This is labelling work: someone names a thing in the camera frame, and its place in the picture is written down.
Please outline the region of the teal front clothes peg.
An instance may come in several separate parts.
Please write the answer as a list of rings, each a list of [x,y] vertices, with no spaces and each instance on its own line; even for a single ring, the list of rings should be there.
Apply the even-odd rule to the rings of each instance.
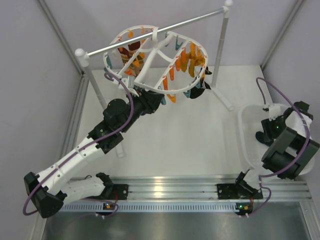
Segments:
[[[161,104],[164,105],[164,106],[167,104],[167,101],[166,101],[166,98],[165,98],[165,97],[163,97],[163,98],[161,99]]]

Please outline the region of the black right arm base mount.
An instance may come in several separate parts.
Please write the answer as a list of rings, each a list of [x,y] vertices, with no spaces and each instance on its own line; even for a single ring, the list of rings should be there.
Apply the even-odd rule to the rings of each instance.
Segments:
[[[261,200],[263,193],[260,189],[251,187],[246,181],[247,172],[240,172],[234,183],[219,183],[217,195],[219,200]]]

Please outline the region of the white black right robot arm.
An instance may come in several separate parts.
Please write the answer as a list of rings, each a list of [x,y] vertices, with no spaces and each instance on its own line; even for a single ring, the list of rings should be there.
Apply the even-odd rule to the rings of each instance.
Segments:
[[[320,144],[310,135],[313,116],[304,102],[294,107],[274,103],[248,104],[237,116],[245,171],[233,185],[238,198],[255,198],[264,181],[293,180],[315,164]]]

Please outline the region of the white round sock hanger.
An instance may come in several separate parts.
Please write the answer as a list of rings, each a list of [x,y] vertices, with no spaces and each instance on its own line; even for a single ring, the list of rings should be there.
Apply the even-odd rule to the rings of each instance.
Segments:
[[[158,27],[153,25],[136,25],[120,32],[112,41],[113,44],[123,43],[124,41],[132,40],[133,38],[144,34],[149,34],[149,36],[135,41],[140,42],[140,48],[126,63],[126,65],[122,62],[118,48],[125,47],[127,49],[128,45],[132,43],[120,46],[115,50],[104,52],[103,63],[105,71],[116,75],[120,79],[131,76],[126,74],[125,70],[139,53],[144,53],[144,66],[137,76],[133,76],[135,91],[142,88],[146,91],[153,91],[164,95],[177,95],[192,89],[200,80],[205,78],[206,67],[208,66],[209,60],[207,51],[200,43],[190,37],[173,31],[158,34],[156,32],[157,30]],[[181,47],[186,47],[186,61],[182,62],[182,70],[175,72],[174,81],[168,80],[169,91],[166,91],[162,84],[162,75],[169,63],[164,60],[162,56],[165,54],[166,56],[173,58],[177,54],[178,51],[175,50],[176,36],[179,36],[179,41],[183,42]],[[187,60],[187,54],[191,51],[191,42],[199,47],[203,55],[207,56],[204,66],[199,65],[195,67],[195,77],[191,77],[188,71],[190,62]],[[109,56],[113,69],[106,68],[106,56]]]

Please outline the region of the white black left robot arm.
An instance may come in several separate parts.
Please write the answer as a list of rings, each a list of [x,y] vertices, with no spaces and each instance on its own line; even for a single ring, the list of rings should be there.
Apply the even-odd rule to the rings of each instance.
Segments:
[[[99,172],[87,179],[71,182],[80,170],[87,167],[113,148],[124,138],[135,121],[150,115],[159,108],[164,95],[153,91],[139,90],[137,96],[128,96],[129,102],[116,98],[103,111],[103,120],[67,155],[47,169],[24,177],[24,184],[36,211],[44,219],[50,218],[69,203],[82,200],[110,200],[114,183],[109,175]]]

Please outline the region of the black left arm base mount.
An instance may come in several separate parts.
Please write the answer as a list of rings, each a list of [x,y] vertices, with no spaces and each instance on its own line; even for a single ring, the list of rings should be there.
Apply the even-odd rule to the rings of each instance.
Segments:
[[[102,172],[98,173],[96,177],[102,181],[104,186],[101,194],[97,197],[99,200],[127,200],[129,193],[128,184],[113,183],[110,176]]]

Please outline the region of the dark navy sock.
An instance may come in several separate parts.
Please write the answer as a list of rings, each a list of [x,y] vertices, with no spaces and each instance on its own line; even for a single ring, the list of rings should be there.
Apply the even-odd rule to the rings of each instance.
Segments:
[[[207,89],[207,85],[203,80],[200,80],[197,85],[190,89],[190,99],[196,99],[200,97],[204,91]]]
[[[261,144],[265,144],[265,139],[264,139],[264,132],[262,131],[257,131],[255,133],[255,138],[256,140],[261,143]]]

